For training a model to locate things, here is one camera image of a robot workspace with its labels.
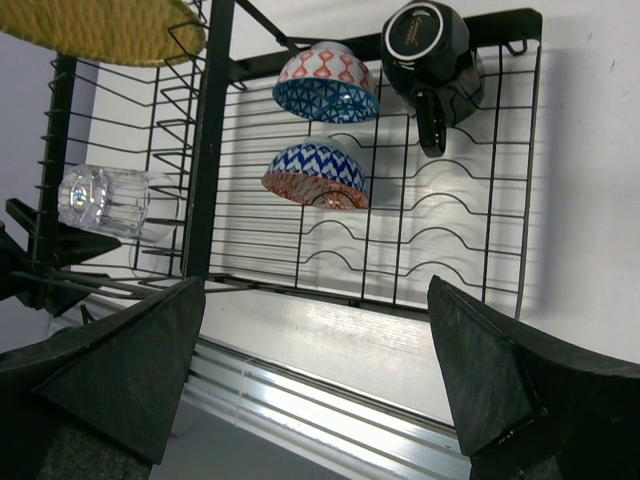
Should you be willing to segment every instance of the black mug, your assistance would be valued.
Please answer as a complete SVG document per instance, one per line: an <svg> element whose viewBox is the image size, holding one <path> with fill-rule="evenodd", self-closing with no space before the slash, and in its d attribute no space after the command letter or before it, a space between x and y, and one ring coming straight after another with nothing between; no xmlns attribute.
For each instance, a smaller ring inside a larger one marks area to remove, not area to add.
<svg viewBox="0 0 640 480"><path fill-rule="evenodd" d="M483 68L469 29L446 5L414 0L384 25L382 68L409 114L418 120L428 157L444 154L447 128L478 109Z"/></svg>

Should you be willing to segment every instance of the gray surface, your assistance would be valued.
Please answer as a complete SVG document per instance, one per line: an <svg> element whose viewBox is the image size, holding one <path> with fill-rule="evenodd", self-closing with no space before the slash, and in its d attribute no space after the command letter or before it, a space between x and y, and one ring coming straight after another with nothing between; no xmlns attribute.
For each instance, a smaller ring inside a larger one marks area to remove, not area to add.
<svg viewBox="0 0 640 480"><path fill-rule="evenodd" d="M173 432L162 465L153 467L151 480L343 478L184 402Z"/></svg>
<svg viewBox="0 0 640 480"><path fill-rule="evenodd" d="M31 207L38 206L38 190L45 142L40 138L46 133L51 92L47 84L53 79L53 67L49 64L55 53L36 47L22 40L0 33L0 62L2 89L0 89L0 220L7 225L9 234L24 248L26 234L9 218L4 210L4 200L19 198ZM96 70L79 65L78 73L94 79ZM76 81L73 110L90 113L93 109L95 87L86 81ZM89 121L74 119L70 136L88 139ZM69 159L84 161L86 146L71 143ZM46 338L49 316L44 311L25 308L11 298L0 303L0 352L12 350Z"/></svg>
<svg viewBox="0 0 640 480"><path fill-rule="evenodd" d="M113 442L73 424L58 432L38 480L146 480L149 463L123 452Z"/></svg>

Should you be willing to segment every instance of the red and blue bowl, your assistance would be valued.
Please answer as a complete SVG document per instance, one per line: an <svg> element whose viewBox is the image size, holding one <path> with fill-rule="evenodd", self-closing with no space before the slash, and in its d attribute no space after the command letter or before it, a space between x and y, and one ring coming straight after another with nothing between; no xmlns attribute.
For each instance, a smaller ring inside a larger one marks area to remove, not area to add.
<svg viewBox="0 0 640 480"><path fill-rule="evenodd" d="M380 111L369 69L337 42L321 42L292 57L273 99L288 112L325 123L364 122Z"/></svg>
<svg viewBox="0 0 640 480"><path fill-rule="evenodd" d="M276 195L334 210L366 208L366 177L360 165L332 139L309 137L280 152L262 177Z"/></svg>

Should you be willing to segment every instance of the black metal dish rack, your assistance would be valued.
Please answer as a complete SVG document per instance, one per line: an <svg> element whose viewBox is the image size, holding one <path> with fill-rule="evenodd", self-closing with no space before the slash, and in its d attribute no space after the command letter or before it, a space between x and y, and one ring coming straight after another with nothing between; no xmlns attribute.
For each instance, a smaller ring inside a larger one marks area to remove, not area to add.
<svg viewBox="0 0 640 480"><path fill-rule="evenodd" d="M236 4L286 50L231 60ZM206 5L206 0L191 2L205 24ZM47 246L56 239L57 188L65 165L73 164L66 158L67 142L79 141L68 138L70 119L76 115L71 109L73 86L75 80L88 81L76 74L76 64L82 60L58 56L51 82L52 106L47 113L48 146L42 162L33 250L44 284L139 299L162 288L167 279L199 276L217 284L208 284L208 292L261 289L422 316L427 309L430 274L444 272L445 277L448 275L483 301L505 305L506 310L512 309L507 313L519 316L540 76L539 13L523 9L465 19L485 61L487 98L480 112L452 132L453 155L447 152L437 160L419 152L415 122L397 108L396 97L380 72L379 34L335 39L349 46L362 61L370 62L378 81L382 105L379 117L352 128L294 117L279 110L271 99L271 87L282 66L291 55L319 39L286 36L246 0L211 1L209 18L205 25L206 54L185 52L189 73L168 65L156 69L153 80L143 81L109 66L96 67L153 89L150 103L141 103L126 91L110 91L151 109L150 125L97 117L92 117L92 122L148 132L148 148L133 153L144 156L145 170L152 164L156 168L164 164L165 171L177 179L177 191L187 205L184 218L177 221L151 219L178 226L170 244L125 245L131 248L131 261L120 267L133 271L133 276L105 281L52 269L54 259ZM98 80L97 88L106 87ZM178 115L158 118L156 112L162 105L172 105ZM196 105L194 116L191 112ZM514 128L516 122L523 128ZM160 130L175 138L179 147L154 148L154 134ZM514 136L516 130L523 135ZM342 212L286 203L262 188L260 175L273 156L296 138L312 133L337 137L356 152L354 155L368 170L369 209L341 217ZM113 155L132 153L117 143L89 144ZM513 191L517 192L517 201L510 196ZM446 214L437 214L443 205L446 212L461 208L462 216L458 212L452 218L462 220L455 225L447 223ZM472 229L467 228L465 218L474 224ZM505 243L500 234L503 228L515 232L518 241ZM314 237L323 229L329 233ZM433 234L469 258L460 262L461 255L432 250ZM162 269L141 266L143 257L162 258ZM510 266L502 268L505 262ZM326 278L321 278L317 272L329 264ZM114 265L97 260L85 267L108 269ZM509 273L500 278L503 271ZM331 280L336 277L337 287Z"/></svg>

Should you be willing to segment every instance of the geometric pattern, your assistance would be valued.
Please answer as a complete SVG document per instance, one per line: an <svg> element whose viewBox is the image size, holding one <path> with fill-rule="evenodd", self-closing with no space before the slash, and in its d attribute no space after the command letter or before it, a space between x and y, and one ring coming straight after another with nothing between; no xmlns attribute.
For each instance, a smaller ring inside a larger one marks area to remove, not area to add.
<svg viewBox="0 0 640 480"><path fill-rule="evenodd" d="M380 111L371 92L328 78L285 80L273 88L273 99L290 113L325 123L364 122Z"/></svg>
<svg viewBox="0 0 640 480"><path fill-rule="evenodd" d="M358 163L338 148L301 143L273 159L262 177L271 192L302 205L366 208L366 178Z"/></svg>
<svg viewBox="0 0 640 480"><path fill-rule="evenodd" d="M269 164L267 173L304 173L342 183L365 192L365 176L358 163L329 145L302 143L292 145Z"/></svg>

